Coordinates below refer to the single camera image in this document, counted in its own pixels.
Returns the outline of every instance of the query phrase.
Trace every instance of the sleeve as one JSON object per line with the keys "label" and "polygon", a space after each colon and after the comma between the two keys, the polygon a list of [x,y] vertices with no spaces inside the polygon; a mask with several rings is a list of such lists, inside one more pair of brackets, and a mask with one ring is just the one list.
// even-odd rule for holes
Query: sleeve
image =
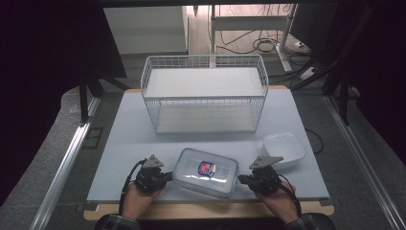
{"label": "sleeve", "polygon": [[140,224],[119,215],[105,215],[99,219],[95,230],[140,230]]}
{"label": "sleeve", "polygon": [[319,230],[310,215],[303,215],[298,220],[287,223],[286,230]]}

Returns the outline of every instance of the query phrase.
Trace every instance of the clear plastic lid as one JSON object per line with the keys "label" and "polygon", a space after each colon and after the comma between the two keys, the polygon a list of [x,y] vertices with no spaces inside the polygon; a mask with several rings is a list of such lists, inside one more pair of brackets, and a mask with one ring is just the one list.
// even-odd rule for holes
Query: clear plastic lid
{"label": "clear plastic lid", "polygon": [[183,149],[173,180],[180,186],[204,195],[230,197],[234,191],[238,162],[197,149]]}

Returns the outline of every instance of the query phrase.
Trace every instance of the aluminum rail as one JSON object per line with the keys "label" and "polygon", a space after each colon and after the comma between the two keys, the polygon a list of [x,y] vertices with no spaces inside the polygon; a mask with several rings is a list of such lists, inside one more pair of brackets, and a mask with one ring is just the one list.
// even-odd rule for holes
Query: aluminum rail
{"label": "aluminum rail", "polygon": [[83,126],[78,127],[68,150],[60,163],[59,169],[56,172],[53,182],[45,195],[41,206],[36,213],[34,221],[30,227],[31,230],[45,229],[48,221],[51,217],[52,212],[56,207],[56,203],[62,193],[63,187],[65,186],[66,180],[68,179],[69,173],[75,163],[76,157],[79,153],[80,146],[83,143],[84,137],[90,127],[90,124],[95,114],[96,108],[98,107],[100,99],[93,98],[89,104],[89,120]]}
{"label": "aluminum rail", "polygon": [[349,126],[343,122],[338,114],[338,106],[335,103],[333,96],[325,96],[325,100],[330,109],[331,114],[334,117],[334,120],[338,124],[338,127],[342,131],[344,138],[350,146],[350,150],[355,157],[355,160],[361,169],[361,172],[364,174],[365,179],[367,180],[370,188],[375,195],[376,200],[378,201],[382,211],[384,212],[388,222],[391,224],[394,230],[405,230],[406,225],[400,213],[395,206],[394,201],[389,195],[388,191],[385,189],[383,184],[380,182],[378,176],[376,175],[370,161],[368,160],[366,154],[362,150],[358,141],[356,140],[354,134],[352,133]]}

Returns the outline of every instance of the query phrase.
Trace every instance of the white bowl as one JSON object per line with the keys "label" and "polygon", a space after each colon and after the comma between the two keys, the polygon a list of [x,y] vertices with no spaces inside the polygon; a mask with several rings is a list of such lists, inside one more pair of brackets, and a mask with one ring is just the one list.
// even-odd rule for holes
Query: white bowl
{"label": "white bowl", "polygon": [[299,139],[290,132],[268,135],[263,139],[263,154],[281,156],[283,160],[272,165],[281,170],[297,165],[305,157],[305,148]]}

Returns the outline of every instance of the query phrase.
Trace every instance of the white wire rack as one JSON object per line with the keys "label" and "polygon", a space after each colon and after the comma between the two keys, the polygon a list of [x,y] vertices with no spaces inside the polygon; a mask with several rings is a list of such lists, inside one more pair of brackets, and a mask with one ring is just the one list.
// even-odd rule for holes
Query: white wire rack
{"label": "white wire rack", "polygon": [[261,56],[149,57],[141,89],[156,133],[255,132],[268,76]]}

